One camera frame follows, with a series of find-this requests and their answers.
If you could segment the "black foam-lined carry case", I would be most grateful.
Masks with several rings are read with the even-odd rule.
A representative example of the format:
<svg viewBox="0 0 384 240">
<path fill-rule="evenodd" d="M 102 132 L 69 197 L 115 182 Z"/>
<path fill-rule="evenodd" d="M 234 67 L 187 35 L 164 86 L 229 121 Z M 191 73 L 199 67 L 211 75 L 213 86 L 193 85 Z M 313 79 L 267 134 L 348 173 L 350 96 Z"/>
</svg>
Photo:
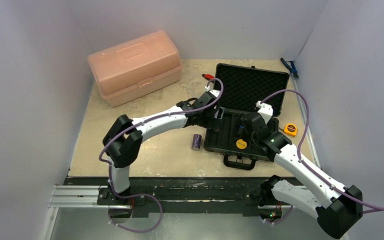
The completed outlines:
<svg viewBox="0 0 384 240">
<path fill-rule="evenodd" d="M 252 67 L 219 63 L 216 67 L 216 78 L 222 81 L 224 91 L 219 100 L 218 129 L 207 129 L 203 147 L 209 152 L 223 154 L 223 163 L 230 168 L 252 170 L 256 161 L 268 159 L 254 149 L 246 139 L 246 134 L 236 136 L 235 125 L 239 114 L 257 112 L 256 103 L 277 93 L 266 103 L 273 108 L 273 117 L 268 123 L 273 131 L 279 132 L 277 117 L 282 110 L 284 92 L 290 75 L 286 72 L 263 70 Z M 246 149 L 236 146 L 238 139 L 245 140 Z"/>
</svg>

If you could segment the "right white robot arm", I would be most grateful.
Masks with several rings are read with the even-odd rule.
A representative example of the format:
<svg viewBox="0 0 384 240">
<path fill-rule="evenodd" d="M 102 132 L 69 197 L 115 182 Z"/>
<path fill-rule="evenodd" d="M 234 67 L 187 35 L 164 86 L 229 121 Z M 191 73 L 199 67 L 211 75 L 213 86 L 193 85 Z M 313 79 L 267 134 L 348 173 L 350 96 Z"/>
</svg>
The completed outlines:
<svg viewBox="0 0 384 240">
<path fill-rule="evenodd" d="M 246 139 L 259 154 L 290 172 L 304 188 L 273 175 L 260 186 L 259 206 L 288 203 L 316 219 L 330 237 L 340 239 L 363 216 L 363 194 L 347 187 L 315 166 L 283 133 L 270 131 L 257 112 L 240 119 Z"/>
</svg>

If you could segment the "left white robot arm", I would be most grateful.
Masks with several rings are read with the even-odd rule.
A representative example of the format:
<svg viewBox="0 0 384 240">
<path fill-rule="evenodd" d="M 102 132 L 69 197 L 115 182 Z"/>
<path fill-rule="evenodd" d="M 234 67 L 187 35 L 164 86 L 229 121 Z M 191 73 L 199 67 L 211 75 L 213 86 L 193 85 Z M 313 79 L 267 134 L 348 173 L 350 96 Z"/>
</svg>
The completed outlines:
<svg viewBox="0 0 384 240">
<path fill-rule="evenodd" d="M 130 165 L 137 159 L 144 141 L 159 134 L 189 126 L 206 128 L 218 109 L 222 90 L 206 91 L 197 99 L 178 102 L 163 112 L 139 118 L 121 115 L 102 140 L 104 148 L 99 154 L 107 155 L 109 165 L 109 197 L 118 205 L 129 199 Z"/>
</svg>

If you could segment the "yellow big blind button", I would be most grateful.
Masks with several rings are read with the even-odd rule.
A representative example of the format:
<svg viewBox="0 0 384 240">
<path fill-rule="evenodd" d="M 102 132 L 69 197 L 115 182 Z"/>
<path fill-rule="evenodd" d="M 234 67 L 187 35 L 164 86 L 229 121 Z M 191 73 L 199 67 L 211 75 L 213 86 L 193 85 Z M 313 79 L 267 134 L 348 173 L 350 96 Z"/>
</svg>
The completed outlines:
<svg viewBox="0 0 384 240">
<path fill-rule="evenodd" d="M 241 149 L 241 150 L 244 150 L 247 148 L 248 146 L 248 143 L 243 140 L 243 139 L 238 139 L 236 142 L 235 142 L 235 145 L 238 149 Z"/>
</svg>

